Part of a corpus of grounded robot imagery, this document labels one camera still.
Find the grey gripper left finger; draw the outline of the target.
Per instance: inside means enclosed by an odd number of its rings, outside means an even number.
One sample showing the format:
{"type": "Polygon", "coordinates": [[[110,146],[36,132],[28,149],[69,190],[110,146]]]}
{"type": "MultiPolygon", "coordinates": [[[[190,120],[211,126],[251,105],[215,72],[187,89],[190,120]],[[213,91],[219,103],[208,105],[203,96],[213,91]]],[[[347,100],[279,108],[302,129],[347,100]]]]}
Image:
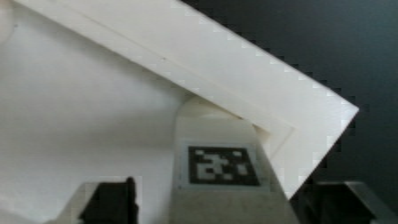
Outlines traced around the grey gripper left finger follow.
{"type": "Polygon", "coordinates": [[[135,179],[84,184],[48,224],[139,224],[135,179]]]}

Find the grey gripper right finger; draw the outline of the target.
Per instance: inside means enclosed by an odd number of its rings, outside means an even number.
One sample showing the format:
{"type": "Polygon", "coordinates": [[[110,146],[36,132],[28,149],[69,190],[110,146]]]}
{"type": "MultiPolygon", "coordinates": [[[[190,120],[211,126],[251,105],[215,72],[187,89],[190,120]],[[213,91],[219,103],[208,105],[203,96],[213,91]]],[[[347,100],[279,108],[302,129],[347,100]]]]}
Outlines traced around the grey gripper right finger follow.
{"type": "Polygon", "coordinates": [[[398,224],[398,215],[359,181],[304,184],[291,206],[300,224],[398,224]]]}

